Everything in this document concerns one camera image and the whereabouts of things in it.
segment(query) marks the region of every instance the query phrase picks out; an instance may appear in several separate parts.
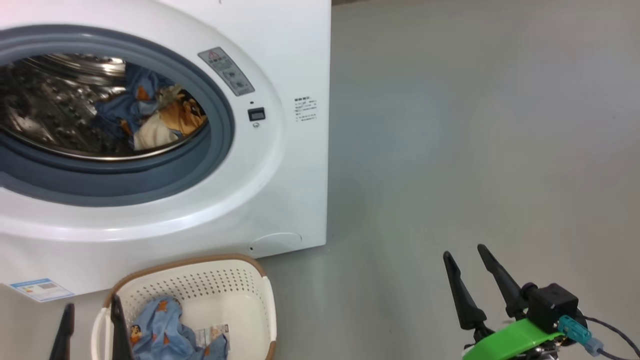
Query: laundry basket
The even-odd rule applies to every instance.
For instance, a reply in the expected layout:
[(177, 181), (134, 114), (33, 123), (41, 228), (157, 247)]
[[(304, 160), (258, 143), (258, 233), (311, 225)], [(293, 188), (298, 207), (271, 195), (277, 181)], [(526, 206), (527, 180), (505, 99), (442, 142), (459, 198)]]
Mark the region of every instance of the laundry basket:
[(120, 297), (127, 328), (147, 302), (171, 296), (182, 304), (182, 323), (194, 331), (228, 324), (228, 360), (273, 358), (277, 330), (271, 283), (260, 264), (248, 256), (188, 259), (122, 279), (93, 323), (93, 360), (112, 360), (113, 294)]

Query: white cloth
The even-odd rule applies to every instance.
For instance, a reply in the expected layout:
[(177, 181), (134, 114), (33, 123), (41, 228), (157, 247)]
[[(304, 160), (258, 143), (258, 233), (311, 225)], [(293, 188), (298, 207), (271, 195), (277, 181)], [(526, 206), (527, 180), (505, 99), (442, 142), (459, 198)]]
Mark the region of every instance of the white cloth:
[(133, 134), (133, 144), (136, 150), (153, 149), (176, 140), (178, 140), (178, 136), (164, 124), (159, 112), (151, 115), (140, 127), (140, 130)]

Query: concrete floor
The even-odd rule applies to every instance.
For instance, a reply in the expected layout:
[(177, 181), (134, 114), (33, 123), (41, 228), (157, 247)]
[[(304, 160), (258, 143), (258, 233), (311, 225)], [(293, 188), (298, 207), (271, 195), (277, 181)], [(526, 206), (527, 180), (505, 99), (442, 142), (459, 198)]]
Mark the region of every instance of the concrete floor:
[[(640, 340), (639, 49), (636, 0), (335, 7), (329, 239), (261, 260), (276, 358), (458, 358), (472, 335), (458, 327), (443, 251), (488, 325), (506, 320), (478, 243), (520, 284), (558, 282)], [(88, 359), (103, 298), (74, 300), (73, 360)], [(46, 358), (64, 301), (6, 288), (0, 299), (3, 353)]]

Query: white washing machine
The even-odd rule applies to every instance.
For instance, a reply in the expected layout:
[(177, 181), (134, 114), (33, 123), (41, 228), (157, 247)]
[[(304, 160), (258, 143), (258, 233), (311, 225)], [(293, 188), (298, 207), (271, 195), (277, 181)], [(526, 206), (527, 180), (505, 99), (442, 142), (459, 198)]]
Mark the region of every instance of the white washing machine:
[[(180, 83), (207, 114), (188, 141), (99, 159), (4, 124), (0, 282), (50, 279), (82, 294), (176, 259), (325, 244), (329, 0), (7, 0), (0, 29), (5, 68), (135, 63)], [(4, 80), (5, 92), (59, 90)], [(77, 91), (92, 94), (83, 81)], [(3, 104), (5, 118), (8, 108), (19, 121), (57, 116), (37, 101)]]

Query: energy label sticker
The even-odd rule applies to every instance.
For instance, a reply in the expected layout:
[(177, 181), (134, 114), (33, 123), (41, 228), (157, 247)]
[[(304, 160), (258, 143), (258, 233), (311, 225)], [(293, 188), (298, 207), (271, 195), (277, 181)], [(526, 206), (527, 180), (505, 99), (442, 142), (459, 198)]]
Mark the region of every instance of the energy label sticker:
[(38, 302), (47, 302), (74, 296), (71, 291), (68, 291), (50, 279), (19, 282), (17, 284), (11, 284), (10, 286)]

